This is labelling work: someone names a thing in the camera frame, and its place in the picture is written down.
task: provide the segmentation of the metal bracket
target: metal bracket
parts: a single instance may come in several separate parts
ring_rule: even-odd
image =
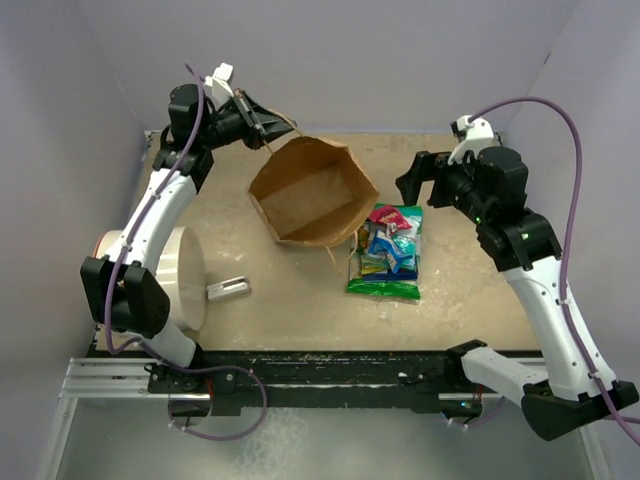
[[[207,298],[210,302],[217,302],[225,298],[236,297],[251,292],[249,279],[245,276],[214,283],[207,287]]]

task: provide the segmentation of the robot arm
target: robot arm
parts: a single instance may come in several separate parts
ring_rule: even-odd
[[[94,321],[104,323],[108,284],[115,259],[126,247],[111,302],[112,328],[140,335],[145,344],[180,367],[196,366],[201,350],[168,318],[169,298],[155,279],[164,245],[213,166],[211,150],[237,140],[256,150],[292,130],[289,124],[254,102],[244,91],[232,90],[228,83],[232,73],[233,67],[223,63],[204,80],[221,106],[216,110],[213,102],[204,97],[195,141],[179,168],[167,179],[187,144],[198,110],[197,85],[173,89],[169,103],[171,123],[162,132],[160,150],[140,204],[119,241],[103,258],[87,257],[80,270],[92,317]],[[158,188],[164,182],[166,184],[158,194]],[[155,201],[150,202],[151,197],[155,197]],[[136,234],[131,243],[126,244],[131,231]]]
[[[520,299],[538,338],[547,371],[525,367],[474,340],[449,351],[460,377],[486,385],[522,407],[533,430],[552,440],[604,418],[609,411],[565,321],[560,293],[561,249],[549,222],[525,208],[528,170],[520,155],[493,147],[484,118],[452,124],[453,152],[418,152],[396,180],[415,205],[422,182],[434,181],[427,204],[454,206],[476,225],[482,249]],[[616,379],[598,352],[570,290],[567,302],[580,337],[617,409],[638,401],[632,383]]]

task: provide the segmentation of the beige table surface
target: beige table surface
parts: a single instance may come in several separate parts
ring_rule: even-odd
[[[416,151],[450,150],[449,135],[326,135],[348,144],[380,190],[380,201],[401,203],[394,180]],[[279,147],[284,140],[275,142]],[[159,148],[154,138],[139,195]],[[476,241],[474,226],[453,208],[425,207],[419,302],[345,293],[324,249],[275,244],[256,214],[247,188],[268,152],[243,144],[214,152],[200,194],[182,215],[204,251],[207,283],[249,277],[249,296],[210,303],[196,338],[205,350],[442,350],[478,338],[496,349],[537,349],[515,294]],[[345,263],[348,244],[334,250]],[[98,349],[104,348],[99,338]]]

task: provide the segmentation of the paper bag opening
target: paper bag opening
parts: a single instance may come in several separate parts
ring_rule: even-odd
[[[346,145],[300,137],[271,156],[249,195],[275,241],[331,247],[362,225],[379,192]]]

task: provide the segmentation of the lavender wall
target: lavender wall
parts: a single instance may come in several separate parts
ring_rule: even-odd
[[[79,268],[121,225],[142,129],[74,0],[0,4],[0,465],[33,479],[92,322]]]
[[[620,378],[640,385],[640,3],[584,0],[576,8],[531,89],[564,106],[584,146],[584,181],[570,279],[589,328]],[[523,106],[507,131],[530,167],[530,203],[564,229],[574,172],[562,121]],[[629,409],[640,416],[640,407]],[[637,447],[601,422],[616,478],[637,478]]]
[[[388,132],[526,93],[577,0],[80,2],[146,129],[191,60],[233,63],[236,86],[304,128]]]

